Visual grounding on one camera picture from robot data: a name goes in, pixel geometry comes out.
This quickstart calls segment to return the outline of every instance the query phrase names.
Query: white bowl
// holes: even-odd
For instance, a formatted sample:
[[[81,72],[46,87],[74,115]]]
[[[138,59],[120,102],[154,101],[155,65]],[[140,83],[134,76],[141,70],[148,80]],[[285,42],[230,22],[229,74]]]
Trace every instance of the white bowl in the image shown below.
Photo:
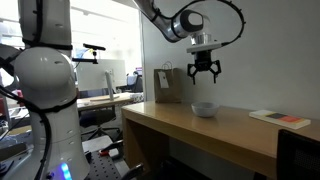
[[[191,104],[192,111],[199,117],[212,117],[219,109],[219,104],[211,102],[197,102]]]

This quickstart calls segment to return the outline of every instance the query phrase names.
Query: blue light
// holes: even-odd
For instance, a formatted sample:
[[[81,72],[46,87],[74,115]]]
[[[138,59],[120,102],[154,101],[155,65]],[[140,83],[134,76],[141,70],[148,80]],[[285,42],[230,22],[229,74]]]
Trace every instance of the blue light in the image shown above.
[[[61,169],[63,171],[63,176],[65,180],[72,180],[69,167],[66,163],[61,164]]]

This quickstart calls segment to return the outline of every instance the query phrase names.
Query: computer monitor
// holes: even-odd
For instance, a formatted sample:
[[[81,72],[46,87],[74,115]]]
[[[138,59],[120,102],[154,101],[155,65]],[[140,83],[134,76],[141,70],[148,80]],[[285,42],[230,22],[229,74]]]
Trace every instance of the computer monitor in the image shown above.
[[[108,87],[106,72],[110,75],[112,87]],[[83,62],[76,68],[79,91],[127,85],[125,61],[119,59],[99,59],[98,64]]]

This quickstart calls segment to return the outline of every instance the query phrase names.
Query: wooden table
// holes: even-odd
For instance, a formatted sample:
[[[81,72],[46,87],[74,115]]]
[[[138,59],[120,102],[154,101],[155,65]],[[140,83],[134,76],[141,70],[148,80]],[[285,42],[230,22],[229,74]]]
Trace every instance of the wooden table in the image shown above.
[[[153,170],[169,155],[172,137],[276,179],[278,130],[284,127],[253,119],[249,112],[221,107],[215,117],[199,118],[190,104],[145,102],[125,106],[126,161],[129,167],[143,162],[147,171]],[[320,140],[320,121],[291,131]]]
[[[97,97],[91,97],[91,98],[78,99],[77,100],[78,111],[92,110],[97,108],[113,106],[117,104],[133,102],[133,99],[130,98],[131,94],[132,93],[114,94],[113,96],[120,96],[120,97],[114,99],[113,101],[102,100],[102,99],[109,98],[109,96],[97,96]]]

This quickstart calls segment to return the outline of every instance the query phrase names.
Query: brown paper bag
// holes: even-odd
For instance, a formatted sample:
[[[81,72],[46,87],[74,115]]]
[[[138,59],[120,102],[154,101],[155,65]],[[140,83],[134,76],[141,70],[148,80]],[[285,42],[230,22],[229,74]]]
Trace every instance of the brown paper bag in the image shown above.
[[[154,95],[157,103],[181,102],[178,68],[154,70]]]

